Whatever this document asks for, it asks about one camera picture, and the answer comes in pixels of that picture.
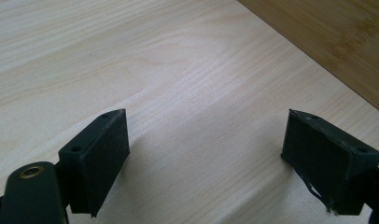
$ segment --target light wood surface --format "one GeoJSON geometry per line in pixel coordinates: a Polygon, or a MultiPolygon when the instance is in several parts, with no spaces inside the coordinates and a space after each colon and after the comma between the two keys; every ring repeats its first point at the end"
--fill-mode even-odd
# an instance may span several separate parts
{"type": "Polygon", "coordinates": [[[379,108],[379,0],[239,0],[379,108]]]}
{"type": "Polygon", "coordinates": [[[0,2],[0,196],[117,108],[132,153],[71,223],[368,221],[327,213],[280,153],[289,108],[377,149],[379,111],[238,2],[0,2]]]}

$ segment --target screw hole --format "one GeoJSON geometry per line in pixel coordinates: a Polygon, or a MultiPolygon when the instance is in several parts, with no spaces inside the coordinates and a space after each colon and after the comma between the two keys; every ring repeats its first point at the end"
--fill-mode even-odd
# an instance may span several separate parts
{"type": "Polygon", "coordinates": [[[362,153],[366,153],[366,152],[368,152],[368,150],[367,149],[365,149],[364,147],[358,147],[358,148],[356,148],[359,152],[362,152],[362,153]]]}
{"type": "Polygon", "coordinates": [[[22,179],[27,179],[27,178],[32,178],[36,175],[41,174],[44,171],[44,167],[42,166],[32,166],[20,173],[20,178],[22,179]]]}
{"type": "Polygon", "coordinates": [[[73,147],[73,148],[71,148],[72,152],[79,152],[80,150],[82,150],[82,147],[73,147]]]}

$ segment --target clamp jaw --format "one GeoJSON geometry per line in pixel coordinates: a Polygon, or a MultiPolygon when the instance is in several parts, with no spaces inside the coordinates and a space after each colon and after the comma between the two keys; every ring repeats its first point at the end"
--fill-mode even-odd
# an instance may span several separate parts
{"type": "Polygon", "coordinates": [[[39,161],[9,176],[0,224],[68,223],[69,204],[96,217],[129,153],[125,110],[99,116],[59,151],[57,164],[39,161]]]}
{"type": "Polygon", "coordinates": [[[379,223],[379,151],[320,117],[289,110],[282,158],[328,211],[360,214],[372,210],[379,223]]]}

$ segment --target wooden board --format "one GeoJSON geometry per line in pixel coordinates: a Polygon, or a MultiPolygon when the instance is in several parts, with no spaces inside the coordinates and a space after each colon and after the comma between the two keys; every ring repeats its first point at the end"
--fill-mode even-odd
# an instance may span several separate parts
{"type": "Polygon", "coordinates": [[[379,0],[239,0],[379,108],[379,0]]]}
{"type": "Polygon", "coordinates": [[[70,223],[368,220],[327,213],[280,153],[289,108],[377,149],[379,111],[238,2],[0,2],[0,196],[117,108],[132,153],[70,223]]]}

